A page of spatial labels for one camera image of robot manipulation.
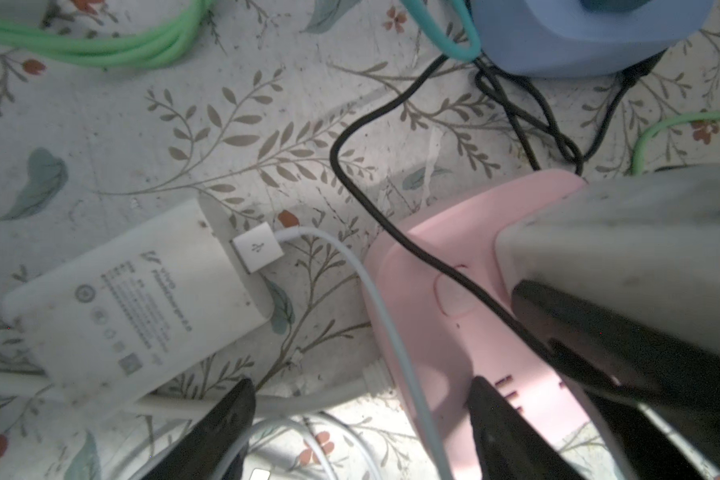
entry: table surface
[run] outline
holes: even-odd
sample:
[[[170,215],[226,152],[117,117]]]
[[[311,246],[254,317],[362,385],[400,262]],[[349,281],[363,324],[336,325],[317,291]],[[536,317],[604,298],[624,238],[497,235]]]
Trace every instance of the table surface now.
[[[447,24],[451,13],[430,4]],[[60,5],[50,29],[89,36],[138,32],[181,6],[178,0],[159,7],[131,0]],[[347,122],[388,101],[435,55],[403,6],[368,0],[220,0],[191,52],[155,71],[82,69],[21,50],[1,54],[0,300],[193,195],[217,199],[239,231],[262,221],[314,224],[363,255],[378,228],[330,173],[328,147]],[[346,145],[345,168],[394,219],[530,172],[504,114],[470,83],[471,70],[446,63],[403,108]],[[561,129],[587,146],[614,79],[536,84]],[[525,95],[511,88],[509,94],[532,108]],[[720,1],[704,29],[675,45],[628,93],[584,176],[622,175],[640,132],[702,109],[720,110]],[[545,168],[570,168],[550,156],[549,139],[532,142]],[[646,159],[649,168],[720,161],[720,124],[662,132]],[[296,245],[303,251],[289,247],[290,261],[264,271],[288,313],[161,393],[219,398],[241,376],[261,392],[316,392],[355,378],[379,357],[353,272],[318,252],[320,242],[312,249]],[[0,369],[36,372],[9,327],[0,316]],[[359,398],[335,413],[371,444],[385,475],[434,477],[392,394]],[[70,418],[55,402],[0,397],[0,478],[127,478],[191,428],[187,421],[124,413],[85,429]],[[342,478],[368,477],[340,432],[319,422],[311,428]],[[559,447],[590,478],[620,477],[592,426]],[[282,431],[254,441],[246,462],[253,466],[274,478],[321,475],[312,452]]]

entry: pink plastic casing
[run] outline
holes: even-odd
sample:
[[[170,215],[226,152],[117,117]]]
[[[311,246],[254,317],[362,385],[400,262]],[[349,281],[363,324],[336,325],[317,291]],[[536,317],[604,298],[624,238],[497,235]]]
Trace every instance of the pink plastic casing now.
[[[398,227],[509,309],[509,294],[494,254],[496,236],[506,226],[584,186],[576,175],[544,170],[423,209]],[[588,420],[557,373],[495,314],[389,235],[380,235],[371,245],[365,265],[408,349],[458,480],[480,479],[464,408],[475,376],[494,383],[504,379],[499,391],[549,443],[558,442]],[[398,361],[372,302],[367,296],[365,301],[376,340],[418,430]]]

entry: power adapter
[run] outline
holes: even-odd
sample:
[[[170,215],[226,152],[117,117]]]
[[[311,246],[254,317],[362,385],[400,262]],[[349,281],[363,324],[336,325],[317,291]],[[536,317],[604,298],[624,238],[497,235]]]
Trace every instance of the power adapter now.
[[[4,311],[95,422],[267,322],[272,297],[235,235],[219,205],[194,198],[22,285]]]

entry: light green cord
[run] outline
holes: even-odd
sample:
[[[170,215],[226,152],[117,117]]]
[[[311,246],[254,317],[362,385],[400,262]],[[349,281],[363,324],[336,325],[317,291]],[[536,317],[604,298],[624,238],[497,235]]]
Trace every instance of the light green cord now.
[[[645,168],[645,149],[648,142],[656,136],[660,131],[665,128],[673,127],[677,124],[686,124],[692,121],[712,121],[720,120],[720,111],[702,111],[695,114],[682,114],[677,117],[668,118],[662,120],[659,123],[653,125],[653,127],[645,130],[643,135],[637,139],[635,143],[635,149],[632,153],[632,175],[640,175],[643,173]]]
[[[163,67],[190,48],[212,4],[213,0],[194,0],[170,22],[122,38],[65,38],[0,20],[0,44],[84,67]]]

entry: white rectangular object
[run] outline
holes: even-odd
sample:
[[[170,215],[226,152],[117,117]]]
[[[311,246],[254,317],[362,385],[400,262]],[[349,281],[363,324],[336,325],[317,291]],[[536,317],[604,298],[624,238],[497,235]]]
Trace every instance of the white rectangular object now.
[[[100,420],[269,319],[212,200],[192,199],[9,293],[4,311],[68,403]]]

